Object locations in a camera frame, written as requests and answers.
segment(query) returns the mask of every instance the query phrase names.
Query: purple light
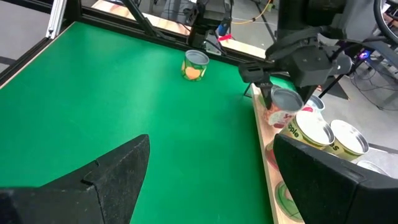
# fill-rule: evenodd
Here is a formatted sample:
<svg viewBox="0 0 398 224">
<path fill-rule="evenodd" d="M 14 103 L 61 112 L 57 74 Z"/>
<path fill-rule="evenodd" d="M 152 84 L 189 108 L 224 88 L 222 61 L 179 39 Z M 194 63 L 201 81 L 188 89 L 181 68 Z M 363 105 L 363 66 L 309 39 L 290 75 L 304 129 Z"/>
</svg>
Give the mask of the purple light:
<svg viewBox="0 0 398 224">
<path fill-rule="evenodd" d="M 370 56 L 371 52 L 368 50 L 364 50 L 360 55 L 359 55 L 359 59 L 361 60 L 365 60 Z"/>
</svg>

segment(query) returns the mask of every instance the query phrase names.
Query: wooden board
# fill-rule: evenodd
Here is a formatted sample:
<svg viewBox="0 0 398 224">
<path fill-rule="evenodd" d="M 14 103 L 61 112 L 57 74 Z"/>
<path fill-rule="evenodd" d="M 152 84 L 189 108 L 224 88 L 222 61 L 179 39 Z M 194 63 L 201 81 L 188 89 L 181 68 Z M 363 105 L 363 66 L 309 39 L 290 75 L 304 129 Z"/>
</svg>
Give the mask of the wooden board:
<svg viewBox="0 0 398 224">
<path fill-rule="evenodd" d="M 129 10 L 126 7 L 119 6 L 117 4 L 113 4 L 111 2 L 107 2 L 104 0 L 97 1 L 95 4 L 93 4 L 92 8 L 135 20 L 134 16 L 132 16 L 132 14 L 129 12 Z M 146 13 L 143 13 L 143 15 L 146 18 L 148 18 L 150 23 L 155 27 L 167 29 L 169 31 L 183 35 L 189 35 L 189 31 L 181 24 Z M 249 44 L 245 44 L 236 40 L 232 39 L 223 40 L 221 41 L 221 44 L 223 45 L 223 47 L 244 52 L 246 54 L 257 56 L 259 58 L 266 57 L 266 51 L 264 49 Z"/>
<path fill-rule="evenodd" d="M 256 115 L 256 123 L 257 123 L 257 131 L 259 133 L 259 140 L 260 140 L 260 150 L 262 155 L 262 162 L 264 164 L 264 172 L 266 174 L 267 180 L 267 188 L 269 199 L 271 203 L 271 210 L 272 216 L 274 218 L 275 224 L 296 224 L 300 222 L 295 222 L 286 216 L 283 211 L 279 208 L 276 200 L 275 200 L 275 187 L 276 185 L 282 181 L 282 176 L 280 172 L 277 171 L 271 164 L 268 162 L 265 154 L 265 147 L 268 143 L 270 143 L 273 139 L 275 134 L 277 134 L 280 129 L 276 129 L 272 126 L 266 124 L 262 115 L 264 114 L 265 107 L 260 103 L 259 97 L 261 97 L 260 89 L 256 86 L 252 85 L 252 96 L 253 96 L 253 106 L 254 106 L 254 113 Z"/>
</svg>

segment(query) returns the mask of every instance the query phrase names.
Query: metal can rim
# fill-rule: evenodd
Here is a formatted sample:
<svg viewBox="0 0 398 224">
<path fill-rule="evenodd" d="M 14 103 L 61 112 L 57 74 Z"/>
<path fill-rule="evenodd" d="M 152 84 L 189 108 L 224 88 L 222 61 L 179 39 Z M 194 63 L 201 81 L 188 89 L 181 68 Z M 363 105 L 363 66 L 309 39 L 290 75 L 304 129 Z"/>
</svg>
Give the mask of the metal can rim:
<svg viewBox="0 0 398 224">
<path fill-rule="evenodd" d="M 382 169 L 382 168 L 379 167 L 378 165 L 374 164 L 373 162 L 370 162 L 370 161 L 358 161 L 358 162 L 356 163 L 356 165 L 358 165 L 358 166 L 360 166 L 360 167 L 362 167 L 362 168 L 368 169 L 368 168 L 366 168 L 366 167 L 364 167 L 364 166 L 361 166 L 361 165 L 363 165 L 363 164 L 366 164 L 367 166 L 368 166 L 368 165 L 369 165 L 369 166 L 372 166 L 373 168 L 375 168 L 376 170 L 378 170 L 378 171 L 375 171 L 375 172 L 378 172 L 379 174 L 384 174 L 384 175 L 390 177 L 390 175 L 389 175 L 384 169 Z"/>
<path fill-rule="evenodd" d="M 329 125 L 324 119 L 321 119 L 320 117 L 315 116 L 315 115 L 313 116 L 314 119 L 317 119 L 317 120 L 323 125 L 322 129 L 324 130 L 325 134 L 328 136 L 329 141 L 328 141 L 327 143 L 326 143 L 326 142 L 319 142 L 319 141 L 315 140 L 314 138 L 311 138 L 311 136 L 309 136 L 308 133 L 306 133 L 306 132 L 302 129 L 302 125 L 305 125 L 305 124 L 303 123 L 304 121 L 301 121 L 301 120 L 300 120 L 300 114 L 302 114 L 302 113 L 311 113 L 311 112 L 308 112 L 308 111 L 299 111 L 299 112 L 296 114 L 296 117 L 294 118 L 294 121 L 296 122 L 297 126 L 300 128 L 301 132 L 303 132 L 303 134 L 304 134 L 307 138 L 309 138 L 311 141 L 313 141 L 313 142 L 315 142 L 315 143 L 317 143 L 317 144 L 319 144 L 319 145 L 322 145 L 322 146 L 330 145 L 331 143 L 333 143 L 333 142 L 335 141 L 335 134 L 334 134 L 333 131 L 331 130 L 330 125 Z"/>
<path fill-rule="evenodd" d="M 300 105 L 300 108 L 298 108 L 297 110 L 292 110 L 292 111 L 290 111 L 290 110 L 285 110 L 285 109 L 283 109 L 284 111 L 290 112 L 290 113 L 294 113 L 294 112 L 300 111 L 300 110 L 304 107 L 304 102 L 303 102 L 303 100 L 301 99 L 301 96 L 300 96 L 296 91 L 293 91 L 293 90 L 290 90 L 290 89 L 286 89 L 286 88 L 274 88 L 274 89 L 271 91 L 271 98 L 273 98 L 273 97 L 275 96 L 275 93 L 278 93 L 278 92 L 285 92 L 285 93 L 288 93 L 288 94 L 294 96 L 295 99 L 296 99 L 296 101 L 297 101 L 297 103 Z M 277 102 L 275 102 L 274 100 L 272 100 L 272 103 L 274 103 L 278 108 L 281 108 L 281 109 L 282 109 L 282 105 L 279 105 L 279 104 L 278 104 Z"/>
<path fill-rule="evenodd" d="M 341 145 L 344 146 L 344 150 L 347 150 L 349 153 L 354 154 L 354 155 L 357 155 L 357 156 L 358 156 L 358 155 L 361 156 L 361 155 L 363 155 L 363 154 L 365 154 L 365 153 L 367 153 L 367 152 L 369 151 L 369 143 L 368 143 L 368 141 L 366 140 L 366 138 L 363 136 L 363 134 L 362 134 L 360 131 L 358 131 L 358 130 L 357 130 L 354 126 L 352 126 L 351 124 L 349 124 L 349 123 L 347 123 L 347 122 L 345 122 L 345 121 L 339 120 L 339 119 L 336 119 L 336 120 L 331 121 L 330 127 L 331 127 L 332 130 L 333 130 L 333 124 L 336 124 L 336 123 L 341 123 L 341 124 L 347 125 L 352 131 L 356 132 L 357 135 L 355 135 L 355 138 L 359 141 L 359 143 L 360 143 L 361 146 L 363 147 L 362 153 L 358 153 L 358 152 L 356 152 L 356 151 L 353 151 L 353 150 L 351 150 L 350 148 L 348 148 L 346 145 L 344 145 L 344 144 L 338 139 L 337 135 L 335 135 L 336 140 L 337 140 Z"/>
<path fill-rule="evenodd" d="M 192 58 L 190 57 L 191 55 L 199 55 L 199 56 L 201 56 L 201 57 L 203 57 L 205 60 L 206 60 L 206 62 L 193 62 L 192 61 Z M 190 62 L 192 62 L 192 63 L 194 63 L 194 64 L 196 64 L 196 65 L 208 65 L 209 64 L 209 61 L 210 61 L 210 59 L 209 59 L 209 57 L 205 54 L 205 53 L 203 53 L 203 52 L 201 52 L 201 51 L 199 51 L 199 50 L 187 50 L 186 52 L 185 52 L 185 57 L 190 61 Z"/>
</svg>

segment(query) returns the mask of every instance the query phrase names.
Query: yellow can label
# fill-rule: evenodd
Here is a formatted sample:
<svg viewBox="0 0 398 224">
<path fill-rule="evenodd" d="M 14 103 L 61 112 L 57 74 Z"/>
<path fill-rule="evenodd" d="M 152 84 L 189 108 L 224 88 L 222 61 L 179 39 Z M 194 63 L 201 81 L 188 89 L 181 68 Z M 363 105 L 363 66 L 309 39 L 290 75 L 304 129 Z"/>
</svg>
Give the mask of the yellow can label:
<svg viewBox="0 0 398 224">
<path fill-rule="evenodd" d="M 274 148 L 274 140 L 266 145 L 266 151 L 271 151 Z"/>
<path fill-rule="evenodd" d="M 342 143 L 340 143 L 337 139 L 334 141 L 334 143 L 325 148 L 325 152 L 332 153 L 347 161 L 352 161 L 360 156 L 350 153 L 349 150 L 345 148 L 344 145 L 342 145 Z"/>
<path fill-rule="evenodd" d="M 301 131 L 301 129 L 299 128 L 299 126 L 297 125 L 297 123 L 295 122 L 295 119 L 293 119 L 280 133 L 284 134 L 286 136 L 289 136 L 293 139 L 296 139 L 302 143 L 305 143 L 312 147 L 315 147 L 317 149 L 323 149 L 326 147 L 326 146 L 319 145 L 319 144 L 313 142 L 308 137 L 306 137 L 303 134 L 303 132 Z"/>
</svg>

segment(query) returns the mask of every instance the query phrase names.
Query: black plastic cover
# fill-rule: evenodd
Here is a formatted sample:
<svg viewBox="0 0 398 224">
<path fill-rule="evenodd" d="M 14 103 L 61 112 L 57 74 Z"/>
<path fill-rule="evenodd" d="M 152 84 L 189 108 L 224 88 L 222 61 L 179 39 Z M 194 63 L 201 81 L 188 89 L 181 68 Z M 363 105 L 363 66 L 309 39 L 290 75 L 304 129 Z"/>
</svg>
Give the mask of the black plastic cover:
<svg viewBox="0 0 398 224">
<path fill-rule="evenodd" d="M 398 180 L 282 134 L 274 153 L 306 224 L 398 223 Z"/>
<path fill-rule="evenodd" d="M 148 159 L 149 137 L 140 135 L 41 187 L 0 189 L 0 223 L 128 224 Z"/>
</svg>

